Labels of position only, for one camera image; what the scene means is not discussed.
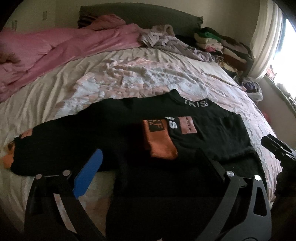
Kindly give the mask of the black sweater orange pink patches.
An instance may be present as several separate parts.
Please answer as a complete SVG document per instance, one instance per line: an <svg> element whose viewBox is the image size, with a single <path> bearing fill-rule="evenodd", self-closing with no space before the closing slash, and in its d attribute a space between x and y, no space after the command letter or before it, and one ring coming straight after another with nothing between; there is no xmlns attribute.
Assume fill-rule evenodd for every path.
<svg viewBox="0 0 296 241"><path fill-rule="evenodd" d="M102 151L103 171L115 174L109 240L195 240L223 197L226 171L264 177L241 116L177 90L105 99L14 143L10 170L21 176L55 175Z"/></svg>

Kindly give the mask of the white plastic bag with clothes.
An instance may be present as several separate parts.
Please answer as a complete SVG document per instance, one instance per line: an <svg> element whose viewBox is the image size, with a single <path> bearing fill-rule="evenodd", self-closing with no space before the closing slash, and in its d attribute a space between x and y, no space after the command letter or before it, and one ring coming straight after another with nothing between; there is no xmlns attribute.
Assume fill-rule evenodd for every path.
<svg viewBox="0 0 296 241"><path fill-rule="evenodd" d="M253 102L263 100L263 93L260 85L251 78L243 78L242 86L246 89L245 92Z"/></svg>

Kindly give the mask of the stack of folded clothes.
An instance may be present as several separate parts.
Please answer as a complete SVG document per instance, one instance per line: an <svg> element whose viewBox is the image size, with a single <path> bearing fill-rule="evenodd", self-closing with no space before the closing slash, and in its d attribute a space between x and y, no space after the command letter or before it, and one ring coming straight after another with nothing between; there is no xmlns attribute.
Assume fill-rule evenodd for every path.
<svg viewBox="0 0 296 241"><path fill-rule="evenodd" d="M199 49L212 54L218 65L228 75L246 77L254 63L248 46L227 36L222 36L212 28L201 28L194 33Z"/></svg>

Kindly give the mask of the cream window curtain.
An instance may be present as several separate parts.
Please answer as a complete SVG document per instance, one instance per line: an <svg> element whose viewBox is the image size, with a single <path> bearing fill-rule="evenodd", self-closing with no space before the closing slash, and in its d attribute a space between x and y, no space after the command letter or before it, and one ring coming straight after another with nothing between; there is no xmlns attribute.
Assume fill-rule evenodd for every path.
<svg viewBox="0 0 296 241"><path fill-rule="evenodd" d="M261 1L250 50L254 63L248 77L260 81L267 73L280 43L283 14L274 1Z"/></svg>

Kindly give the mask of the pink white patterned bedspread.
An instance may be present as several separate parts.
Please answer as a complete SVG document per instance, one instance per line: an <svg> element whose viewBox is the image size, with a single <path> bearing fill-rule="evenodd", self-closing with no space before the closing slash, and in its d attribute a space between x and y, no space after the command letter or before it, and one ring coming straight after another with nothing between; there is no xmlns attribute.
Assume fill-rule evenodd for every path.
<svg viewBox="0 0 296 241"><path fill-rule="evenodd" d="M133 48L106 52L59 66L1 103L1 155L16 136L106 98L150 97L178 90L189 100L208 98L241 115L265 172L267 195L275 199L275 156L260 140L273 133L262 112L216 63L164 50Z"/></svg>

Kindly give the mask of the pink comforter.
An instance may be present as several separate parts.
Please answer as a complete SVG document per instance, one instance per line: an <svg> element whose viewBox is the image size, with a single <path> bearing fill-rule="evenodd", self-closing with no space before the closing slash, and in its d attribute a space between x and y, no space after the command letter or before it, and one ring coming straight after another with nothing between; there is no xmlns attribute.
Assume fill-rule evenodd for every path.
<svg viewBox="0 0 296 241"><path fill-rule="evenodd" d="M1 101L38 77L97 53L141 46L142 29L117 15L103 15L80 29L53 28L21 34L1 31Z"/></svg>

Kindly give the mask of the lavender crumpled garment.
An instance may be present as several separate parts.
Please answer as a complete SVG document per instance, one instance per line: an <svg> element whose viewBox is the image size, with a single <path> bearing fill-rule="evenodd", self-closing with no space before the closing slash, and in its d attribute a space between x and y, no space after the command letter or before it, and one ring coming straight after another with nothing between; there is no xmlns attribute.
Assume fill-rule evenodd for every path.
<svg viewBox="0 0 296 241"><path fill-rule="evenodd" d="M211 54L191 47L176 38L171 25L156 25L151 29L142 29L138 41L149 48L165 50L194 60L202 62L215 61Z"/></svg>

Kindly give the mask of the dark green headboard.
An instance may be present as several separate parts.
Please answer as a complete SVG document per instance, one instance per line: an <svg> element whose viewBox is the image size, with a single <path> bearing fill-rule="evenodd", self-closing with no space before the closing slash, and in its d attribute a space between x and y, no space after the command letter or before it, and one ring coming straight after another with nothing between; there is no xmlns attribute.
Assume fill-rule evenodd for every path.
<svg viewBox="0 0 296 241"><path fill-rule="evenodd" d="M203 18L164 6L141 3L106 3L81 6L78 28L90 25L99 16L115 14L127 24L143 29L156 25L171 25L176 35L191 35L203 24Z"/></svg>

